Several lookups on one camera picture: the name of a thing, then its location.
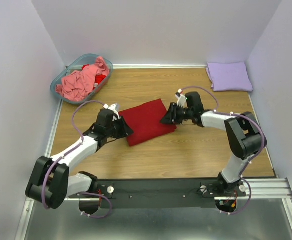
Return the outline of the dark red t shirt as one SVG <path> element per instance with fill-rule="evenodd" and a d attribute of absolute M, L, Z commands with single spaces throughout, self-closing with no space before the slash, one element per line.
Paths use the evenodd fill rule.
<path fill-rule="evenodd" d="M 167 110 L 161 99 L 120 111 L 119 115 L 124 118 L 129 128 L 133 130 L 133 134 L 127 137 L 128 145 L 133 147 L 174 132 L 176 130 L 175 125 L 160 123 L 166 112 Z"/>

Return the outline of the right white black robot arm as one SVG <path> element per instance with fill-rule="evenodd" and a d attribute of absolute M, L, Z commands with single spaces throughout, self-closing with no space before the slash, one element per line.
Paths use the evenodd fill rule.
<path fill-rule="evenodd" d="M 201 128 L 226 132 L 231 150 L 230 159 L 212 186 L 201 189 L 222 196 L 229 195 L 239 185 L 252 159 L 266 147 L 267 141 L 260 126 L 251 112 L 227 114 L 205 109 L 199 93 L 195 91 L 182 94 L 182 90 L 179 90 L 175 96 L 177 102 L 170 103 L 167 113 L 160 120 L 162 124 L 180 125 L 190 120 Z"/>

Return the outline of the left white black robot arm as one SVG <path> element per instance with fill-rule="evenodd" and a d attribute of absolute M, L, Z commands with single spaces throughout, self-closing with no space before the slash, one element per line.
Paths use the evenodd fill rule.
<path fill-rule="evenodd" d="M 46 209 L 58 208 L 65 198 L 75 194 L 92 197 L 98 191 L 97 177 L 84 171 L 70 176 L 70 171 L 111 140 L 132 134 L 122 116 L 114 110 L 101 109 L 95 123 L 74 144 L 56 155 L 36 160 L 26 186 L 26 197 L 40 202 Z"/>

